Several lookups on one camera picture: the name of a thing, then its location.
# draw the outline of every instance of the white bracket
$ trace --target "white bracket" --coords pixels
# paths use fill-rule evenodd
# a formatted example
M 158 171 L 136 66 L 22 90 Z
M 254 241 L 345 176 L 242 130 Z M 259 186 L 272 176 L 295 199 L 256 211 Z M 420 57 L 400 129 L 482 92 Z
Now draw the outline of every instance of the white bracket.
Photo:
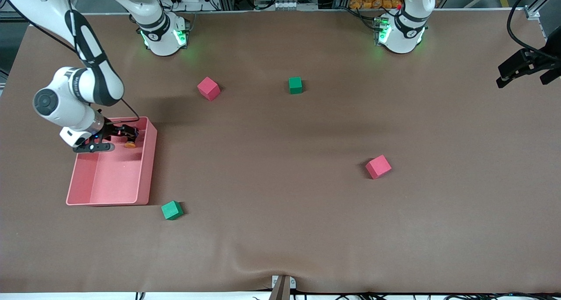
M 296 289 L 296 279 L 292 278 L 292 277 L 288 277 L 290 279 L 290 289 Z M 272 281 L 271 281 L 271 288 L 275 288 L 275 284 L 277 284 L 277 279 L 279 279 L 279 276 L 273 276 Z

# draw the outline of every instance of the table surface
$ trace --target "table surface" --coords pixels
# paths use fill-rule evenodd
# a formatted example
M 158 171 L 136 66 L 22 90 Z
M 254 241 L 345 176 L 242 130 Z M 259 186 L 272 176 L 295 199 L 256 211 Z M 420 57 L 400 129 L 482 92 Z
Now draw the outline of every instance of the table surface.
M 65 204 L 75 154 L 32 97 L 80 62 L 28 29 L 0 100 L 0 289 L 255 290 L 289 274 L 307 292 L 560 292 L 561 91 L 538 76 L 497 89 L 519 49 L 506 18 L 435 12 L 397 55 L 344 12 L 205 14 L 188 50 L 158 58 L 127 17 L 90 17 L 158 129 L 149 204 L 108 208 Z M 521 12 L 513 27 L 543 45 Z M 371 180 L 381 154 L 393 170 Z M 171 200 L 187 210 L 172 222 Z

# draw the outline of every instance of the pink cube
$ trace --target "pink cube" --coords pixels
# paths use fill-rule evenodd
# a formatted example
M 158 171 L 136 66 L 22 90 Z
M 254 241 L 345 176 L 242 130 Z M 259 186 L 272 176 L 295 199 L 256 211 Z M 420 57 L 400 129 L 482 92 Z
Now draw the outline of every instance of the pink cube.
M 370 176 L 372 176 L 373 179 L 376 179 L 391 170 L 391 166 L 387 163 L 385 156 L 381 155 L 368 162 L 366 169 L 370 173 Z
M 220 88 L 216 82 L 212 81 L 209 77 L 206 77 L 197 87 L 199 88 L 199 92 L 209 101 L 216 99 L 220 94 Z

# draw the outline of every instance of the pink plastic container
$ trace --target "pink plastic container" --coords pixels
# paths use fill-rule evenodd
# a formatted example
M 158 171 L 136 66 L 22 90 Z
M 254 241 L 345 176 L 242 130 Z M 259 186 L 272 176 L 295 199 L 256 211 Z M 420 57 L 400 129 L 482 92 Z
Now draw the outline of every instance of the pink plastic container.
M 135 118 L 112 118 L 130 120 Z M 136 148 L 125 148 L 124 137 L 112 137 L 111 152 L 76 156 L 66 204 L 88 206 L 146 205 L 158 131 L 147 117 L 127 125 L 138 128 Z

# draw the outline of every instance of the white robot link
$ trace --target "white robot link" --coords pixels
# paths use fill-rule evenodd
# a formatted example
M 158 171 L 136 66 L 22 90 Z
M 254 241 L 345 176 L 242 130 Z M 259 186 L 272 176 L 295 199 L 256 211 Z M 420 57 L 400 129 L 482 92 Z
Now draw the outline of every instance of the white robot link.
M 186 47 L 184 18 L 164 12 L 158 0 L 115 0 L 127 9 L 140 27 L 146 46 L 158 56 L 169 56 Z
M 421 42 L 425 24 L 436 0 L 403 0 L 399 10 L 391 10 L 377 19 L 377 42 L 398 54 L 412 51 Z
M 74 45 L 86 66 L 58 69 L 50 84 L 36 93 L 36 112 L 63 127 L 60 136 L 75 152 L 110 151 L 114 145 L 102 140 L 111 136 L 126 136 L 129 146 L 134 146 L 136 129 L 115 126 L 90 106 L 116 104 L 123 97 L 124 87 L 86 18 L 72 8 L 69 0 L 8 1 L 28 20 Z

